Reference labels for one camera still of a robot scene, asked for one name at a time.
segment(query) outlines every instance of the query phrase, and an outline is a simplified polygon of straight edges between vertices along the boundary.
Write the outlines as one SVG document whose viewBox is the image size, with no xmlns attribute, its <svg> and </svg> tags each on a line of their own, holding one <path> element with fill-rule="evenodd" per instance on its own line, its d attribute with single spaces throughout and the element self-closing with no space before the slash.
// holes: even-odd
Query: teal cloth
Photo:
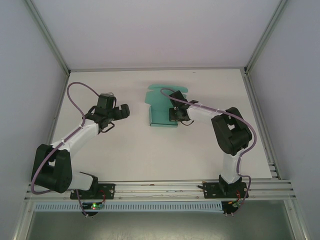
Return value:
<svg viewBox="0 0 320 240">
<path fill-rule="evenodd" d="M 184 86 L 152 84 L 148 87 L 149 90 L 145 95 L 145 103 L 149 104 L 149 122 L 151 127 L 166 127 L 176 128 L 178 123 L 169 120 L 169 109 L 172 108 L 170 99 L 162 95 L 160 90 L 169 88 L 174 91 L 180 90 L 182 93 L 187 93 L 188 89 Z M 170 95 L 172 92 L 169 90 L 163 91 L 165 94 Z"/>
</svg>

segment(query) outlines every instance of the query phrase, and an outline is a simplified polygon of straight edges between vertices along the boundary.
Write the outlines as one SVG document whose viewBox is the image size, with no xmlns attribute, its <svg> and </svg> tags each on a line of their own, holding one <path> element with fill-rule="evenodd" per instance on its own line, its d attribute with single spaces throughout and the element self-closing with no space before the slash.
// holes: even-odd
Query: white table surface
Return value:
<svg viewBox="0 0 320 240">
<path fill-rule="evenodd" d="M 74 171 L 93 174 L 100 181 L 218 179 L 223 152 L 211 125 L 149 126 L 148 86 L 170 84 L 187 87 L 188 101 L 219 109 L 238 108 L 258 135 L 257 145 L 242 159 L 241 173 L 252 178 L 272 177 L 239 69 L 73 72 L 72 82 L 85 83 L 99 94 L 113 92 L 117 106 L 128 104 L 130 108 L 128 118 L 115 121 L 114 129 L 99 134 L 75 155 Z M 97 104 L 97 96 L 84 86 L 73 85 L 70 95 L 85 113 Z M 80 113 L 65 95 L 53 141 L 80 121 Z"/>
</svg>

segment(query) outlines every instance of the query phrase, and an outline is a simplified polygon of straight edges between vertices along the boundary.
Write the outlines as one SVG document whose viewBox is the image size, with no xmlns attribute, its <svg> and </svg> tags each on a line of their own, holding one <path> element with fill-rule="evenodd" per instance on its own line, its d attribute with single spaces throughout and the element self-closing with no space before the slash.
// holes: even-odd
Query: metal bar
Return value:
<svg viewBox="0 0 320 240">
<path fill-rule="evenodd" d="M 28 9 L 32 19 L 34 20 L 35 24 L 37 25 L 38 29 L 40 30 L 42 36 L 44 37 L 44 40 L 48 44 L 50 50 L 52 51 L 52 53 L 53 53 L 54 57 L 56 58 L 56 60 L 58 61 L 59 65 L 64 70 L 65 74 L 67 74 L 69 76 L 70 70 L 69 70 L 64 58 L 62 57 L 61 52 L 57 48 L 55 41 L 53 40 L 51 34 L 49 33 L 49 30 L 48 30 L 45 22 L 41 18 L 41 15 L 40 15 L 36 5 L 34 4 L 34 2 L 32 0 L 22 0 L 22 1 L 25 3 L 25 6 Z"/>
<path fill-rule="evenodd" d="M 169 182 L 113 182 L 115 184 L 114 199 L 118 201 L 207 201 L 203 190 L 198 187 L 202 181 L 169 181 Z M 70 191 L 64 193 L 49 192 L 44 195 L 33 195 L 30 188 L 25 195 L 26 201 L 33 202 L 74 202 L 70 199 Z M 287 180 L 253 180 L 248 200 L 287 200 L 296 199 L 292 185 Z"/>
<path fill-rule="evenodd" d="M 60 114 L 60 110 L 61 110 L 62 103 L 64 101 L 64 97 L 65 97 L 66 90 L 67 90 L 67 87 L 68 87 L 69 75 L 65 76 L 64 81 L 65 81 L 65 83 L 64 83 L 62 92 L 60 94 L 60 97 L 59 97 L 59 100 L 58 100 L 58 104 L 57 104 L 56 109 L 54 111 L 53 122 L 52 122 L 52 125 L 51 125 L 51 128 L 50 128 L 50 132 L 49 132 L 46 144 L 51 144 L 52 140 L 54 138 L 55 130 L 56 130 L 56 126 L 57 126 L 57 123 L 58 123 L 59 114 Z"/>
<path fill-rule="evenodd" d="M 261 110 L 261 107 L 260 107 L 260 104 L 259 104 L 259 101 L 257 98 L 257 94 L 255 92 L 253 85 L 252 85 L 251 77 L 250 77 L 250 75 L 247 75 L 246 73 L 244 73 L 244 74 L 242 74 L 242 78 L 243 78 L 244 86 L 245 86 L 245 89 L 246 89 L 246 92 L 248 94 L 248 98 L 249 98 L 249 101 L 251 104 L 253 115 L 254 115 L 256 124 L 258 126 L 258 131 L 261 136 L 261 141 L 264 146 L 265 154 L 267 156 L 268 161 L 274 163 L 274 167 L 277 172 L 277 177 L 279 179 L 281 179 L 282 174 L 281 174 L 281 170 L 279 169 L 279 164 L 278 164 L 276 152 L 275 152 L 274 147 L 272 145 L 271 138 L 270 138 L 269 132 L 268 132 L 268 127 L 265 122 L 265 119 L 264 119 L 264 116 L 263 116 L 263 113 L 262 113 L 262 110 Z"/>
<path fill-rule="evenodd" d="M 251 55 L 245 70 L 246 73 L 250 73 L 250 71 L 253 69 L 254 65 L 256 64 L 260 54 L 262 53 L 264 47 L 266 46 L 272 32 L 274 31 L 274 29 L 276 28 L 276 25 L 278 24 L 282 14 L 284 13 L 284 10 L 286 8 L 286 6 L 288 5 L 289 0 L 281 0 L 277 6 L 277 8 L 275 9 L 271 20 L 269 21 L 265 31 L 263 32 L 257 46 L 255 47 L 253 54 Z"/>
<path fill-rule="evenodd" d="M 163 71 L 163 70 L 226 70 L 240 69 L 244 67 L 127 67 L 127 68 L 84 68 L 71 69 L 71 73 L 90 73 L 90 72 L 125 72 L 125 71 Z"/>
<path fill-rule="evenodd" d="M 308 233 L 306 223 L 302 218 L 302 215 L 299 216 L 297 212 L 297 210 L 300 210 L 298 202 L 295 200 L 296 205 L 292 200 L 285 200 L 283 202 L 285 205 L 286 212 L 288 214 L 294 238 L 296 240 L 310 240 L 311 238 Z"/>
<path fill-rule="evenodd" d="M 13 235 L 13 240 L 26 240 L 31 220 L 35 210 L 35 203 L 32 201 L 23 203 L 23 212 L 20 214 L 18 225 Z"/>
</svg>

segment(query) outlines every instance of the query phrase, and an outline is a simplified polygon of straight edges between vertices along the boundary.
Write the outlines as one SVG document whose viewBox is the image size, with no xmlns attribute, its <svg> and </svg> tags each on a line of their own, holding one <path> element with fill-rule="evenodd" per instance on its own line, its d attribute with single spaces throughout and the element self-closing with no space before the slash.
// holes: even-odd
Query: red wire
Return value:
<svg viewBox="0 0 320 240">
<path fill-rule="evenodd" d="M 99 192 L 103 193 L 103 201 L 101 203 L 104 203 L 106 201 L 106 194 L 103 190 L 100 190 Z"/>
<path fill-rule="evenodd" d="M 239 192 L 238 190 L 236 191 L 236 196 L 238 197 L 237 202 L 238 202 L 239 200 L 243 201 L 243 200 L 241 199 L 241 195 L 240 195 L 240 192 Z"/>
</svg>

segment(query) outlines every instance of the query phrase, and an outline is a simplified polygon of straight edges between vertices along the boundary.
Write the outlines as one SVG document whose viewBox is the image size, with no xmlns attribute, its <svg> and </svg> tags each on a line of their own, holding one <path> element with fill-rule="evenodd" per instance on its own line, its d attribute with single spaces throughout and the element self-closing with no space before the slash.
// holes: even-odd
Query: black bracket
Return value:
<svg viewBox="0 0 320 240">
<path fill-rule="evenodd" d="M 117 99 L 113 94 L 100 94 L 97 105 L 92 106 L 84 117 L 98 124 L 99 133 L 105 133 L 106 131 L 103 131 L 103 129 L 108 127 L 109 124 L 114 126 L 112 121 L 126 119 L 130 116 L 128 104 L 122 104 L 121 108 L 116 106 L 116 104 Z"/>
<path fill-rule="evenodd" d="M 170 94 L 170 97 L 184 101 L 188 103 L 188 100 L 184 97 L 181 91 L 175 91 L 174 93 Z M 190 118 L 187 113 L 187 109 L 190 107 L 189 104 L 175 101 L 170 99 L 170 102 L 173 108 L 169 108 L 169 120 L 170 122 L 182 122 L 182 121 L 189 121 Z M 196 104 L 198 101 L 192 100 L 191 104 Z"/>
<path fill-rule="evenodd" d="M 116 188 L 116 185 L 113 183 L 99 183 L 97 185 L 95 194 L 93 194 L 92 191 L 90 190 L 88 191 L 78 190 L 78 192 L 81 200 L 90 200 L 90 199 L 103 200 L 104 193 L 105 193 L 106 200 L 112 200 L 114 199 L 114 196 L 115 196 L 115 188 Z M 70 199 L 77 200 L 78 199 L 77 193 L 71 192 Z"/>
<path fill-rule="evenodd" d="M 221 191 L 219 182 L 204 182 L 202 186 L 199 185 L 198 188 L 203 190 L 203 196 L 205 199 L 236 199 L 237 190 L 240 192 L 241 198 L 245 197 L 247 184 L 245 182 L 241 182 L 235 191 L 228 192 L 227 194 Z"/>
</svg>

